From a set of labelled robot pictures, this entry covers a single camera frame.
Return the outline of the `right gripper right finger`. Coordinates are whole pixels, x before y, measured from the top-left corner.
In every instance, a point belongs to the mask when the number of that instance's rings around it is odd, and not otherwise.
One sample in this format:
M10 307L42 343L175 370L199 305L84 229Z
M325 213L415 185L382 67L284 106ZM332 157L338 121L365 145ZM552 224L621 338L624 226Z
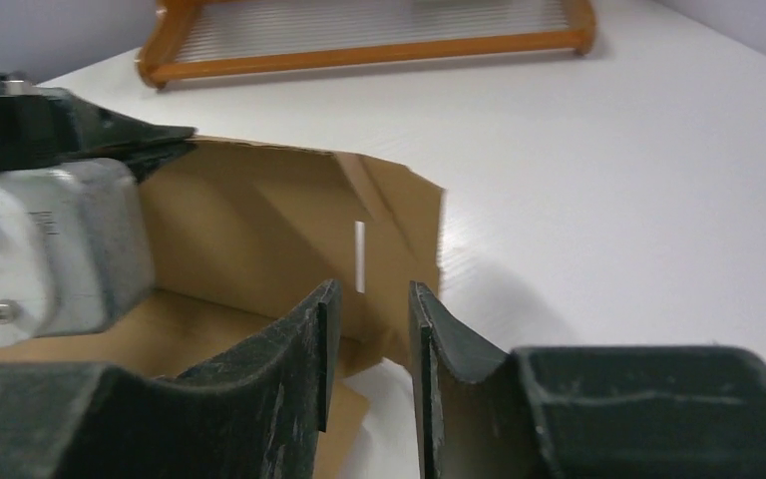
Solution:
M409 287L425 478L766 478L766 363L723 345L504 351Z

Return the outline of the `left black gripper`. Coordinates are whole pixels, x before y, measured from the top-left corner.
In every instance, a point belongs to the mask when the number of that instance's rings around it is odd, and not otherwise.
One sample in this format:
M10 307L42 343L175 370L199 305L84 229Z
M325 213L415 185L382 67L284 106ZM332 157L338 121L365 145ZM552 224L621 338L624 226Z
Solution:
M110 158L142 183L195 149L194 127L153 124L107 109L81 124L78 100L58 88L0 95L0 173Z

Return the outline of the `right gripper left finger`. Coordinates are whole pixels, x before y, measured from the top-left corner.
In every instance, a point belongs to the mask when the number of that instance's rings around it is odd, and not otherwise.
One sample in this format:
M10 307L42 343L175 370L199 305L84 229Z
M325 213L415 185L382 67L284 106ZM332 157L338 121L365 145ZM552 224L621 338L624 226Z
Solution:
M327 427L342 288L177 376L0 363L0 478L309 478Z

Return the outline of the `brown cardboard box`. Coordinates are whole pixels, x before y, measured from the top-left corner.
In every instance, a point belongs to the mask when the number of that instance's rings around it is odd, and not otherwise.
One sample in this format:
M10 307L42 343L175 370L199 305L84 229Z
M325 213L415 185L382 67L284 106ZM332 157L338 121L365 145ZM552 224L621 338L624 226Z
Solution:
M314 473L338 474L367 412L342 378L406 363L411 281L439 285L442 189L342 152L202 139L141 187L159 287L112 330L0 350L0 363L102 362L170 378L262 331L326 280L342 288Z

